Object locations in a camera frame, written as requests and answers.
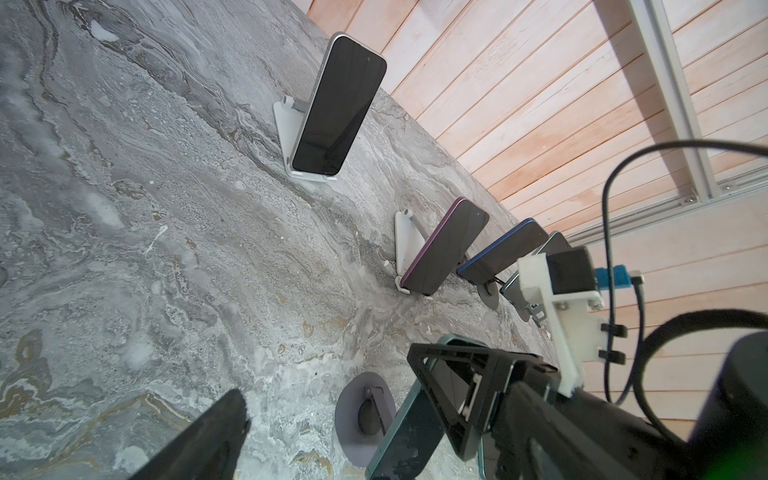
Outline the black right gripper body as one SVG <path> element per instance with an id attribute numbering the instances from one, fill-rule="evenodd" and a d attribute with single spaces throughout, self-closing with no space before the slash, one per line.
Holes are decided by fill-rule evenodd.
<path id="1" fill-rule="evenodd" d="M 539 367 L 515 374 L 491 438 L 494 479 L 688 479 L 685 449 L 581 389 L 556 392 Z"/>

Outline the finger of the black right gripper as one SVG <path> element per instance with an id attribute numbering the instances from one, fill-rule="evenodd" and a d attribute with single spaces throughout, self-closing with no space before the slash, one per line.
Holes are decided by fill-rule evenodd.
<path id="1" fill-rule="evenodd" d="M 505 438 L 496 422 L 503 419 L 509 386 L 521 381 L 540 356 L 533 353 L 471 346 L 414 343 L 408 363 L 426 390 L 443 432 L 462 461 L 474 458 L 482 437 L 499 432 L 502 461 L 529 461 L 526 441 Z"/>

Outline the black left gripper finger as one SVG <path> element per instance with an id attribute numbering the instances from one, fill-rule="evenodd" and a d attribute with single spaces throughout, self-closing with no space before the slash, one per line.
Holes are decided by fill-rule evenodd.
<path id="1" fill-rule="evenodd" d="M 232 479 L 251 426 L 242 392 L 224 394 L 134 479 Z"/>

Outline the grey round stand front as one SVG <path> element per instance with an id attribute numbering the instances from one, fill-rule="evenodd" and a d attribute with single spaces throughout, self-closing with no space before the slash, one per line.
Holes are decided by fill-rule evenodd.
<path id="1" fill-rule="evenodd" d="M 396 407 L 385 380 L 363 372 L 342 390 L 335 409 L 335 431 L 347 459 L 366 468 L 392 426 Z"/>

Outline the purple phone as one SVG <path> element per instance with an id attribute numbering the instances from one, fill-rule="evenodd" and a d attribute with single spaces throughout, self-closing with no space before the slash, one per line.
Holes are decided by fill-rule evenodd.
<path id="1" fill-rule="evenodd" d="M 487 212 L 466 197 L 457 198 L 405 270 L 398 273 L 397 288 L 433 295 L 459 265 L 489 219 Z"/>

